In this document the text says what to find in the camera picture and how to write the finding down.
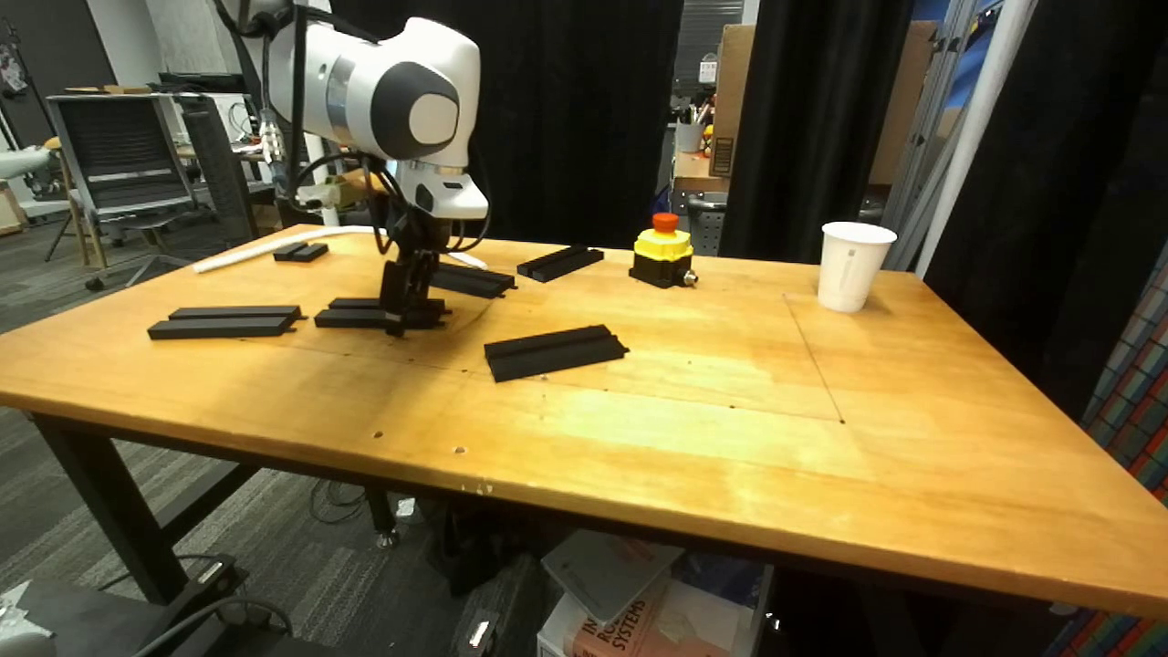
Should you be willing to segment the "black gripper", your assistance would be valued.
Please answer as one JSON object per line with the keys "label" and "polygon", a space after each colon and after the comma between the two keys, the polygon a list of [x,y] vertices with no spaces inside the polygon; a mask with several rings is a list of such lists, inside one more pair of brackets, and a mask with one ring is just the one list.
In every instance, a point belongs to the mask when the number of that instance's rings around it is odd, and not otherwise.
{"label": "black gripper", "polygon": [[451,224],[431,218],[429,212],[407,209],[388,218],[388,238],[395,240],[398,254],[382,265],[381,277],[381,308],[388,315],[408,316],[418,292],[420,322],[441,322],[444,304],[431,296],[431,277],[440,254],[451,246]]}

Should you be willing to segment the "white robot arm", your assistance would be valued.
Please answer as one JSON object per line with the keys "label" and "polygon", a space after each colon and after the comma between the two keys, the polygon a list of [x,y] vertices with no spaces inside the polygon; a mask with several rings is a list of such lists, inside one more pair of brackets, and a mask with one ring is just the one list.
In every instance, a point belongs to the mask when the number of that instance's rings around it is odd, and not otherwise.
{"label": "white robot arm", "polygon": [[260,98],[296,133],[357,158],[395,162],[381,180],[395,189],[382,217],[398,260],[382,265],[381,322],[440,325],[431,299],[440,254],[457,224],[486,224],[491,197],[470,180],[470,134],[482,94],[482,52],[434,19],[407,19],[371,39],[322,0],[213,0],[260,75]]}

